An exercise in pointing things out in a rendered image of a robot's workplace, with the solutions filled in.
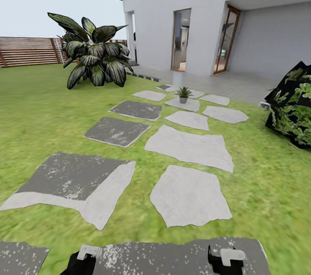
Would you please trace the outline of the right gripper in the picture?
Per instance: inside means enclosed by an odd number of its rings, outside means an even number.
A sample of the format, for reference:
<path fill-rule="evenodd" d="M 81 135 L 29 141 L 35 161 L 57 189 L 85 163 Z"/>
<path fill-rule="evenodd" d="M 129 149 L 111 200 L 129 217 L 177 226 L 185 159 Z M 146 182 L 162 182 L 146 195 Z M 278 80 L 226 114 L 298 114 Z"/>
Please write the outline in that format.
<path fill-rule="evenodd" d="M 230 260 L 231 266 L 224 266 L 220 256 L 212 256 L 210 253 L 210 245 L 208 246 L 208 261 L 212 264 L 213 272 L 221 275 L 242 275 L 244 267 L 242 260 Z"/>

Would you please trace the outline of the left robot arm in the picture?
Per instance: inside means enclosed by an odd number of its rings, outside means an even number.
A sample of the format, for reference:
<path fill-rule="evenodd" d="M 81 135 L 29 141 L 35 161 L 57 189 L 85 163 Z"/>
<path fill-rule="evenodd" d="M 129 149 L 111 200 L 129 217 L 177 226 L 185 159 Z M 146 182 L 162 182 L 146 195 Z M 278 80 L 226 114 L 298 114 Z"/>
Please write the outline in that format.
<path fill-rule="evenodd" d="M 102 253 L 101 247 L 83 244 L 78 253 L 72 254 L 67 266 L 60 275 L 92 275 L 96 257 Z"/>

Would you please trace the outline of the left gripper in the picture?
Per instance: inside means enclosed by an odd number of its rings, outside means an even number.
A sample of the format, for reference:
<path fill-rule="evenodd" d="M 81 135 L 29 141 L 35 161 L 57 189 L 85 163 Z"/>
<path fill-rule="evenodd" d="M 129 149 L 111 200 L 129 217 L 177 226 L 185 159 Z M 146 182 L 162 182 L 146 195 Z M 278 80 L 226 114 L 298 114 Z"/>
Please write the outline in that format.
<path fill-rule="evenodd" d="M 67 269 L 70 267 L 76 267 L 79 269 L 80 275 L 92 275 L 95 267 L 96 257 L 87 256 L 84 260 L 77 259 L 78 253 L 72 254 L 67 266 Z"/>

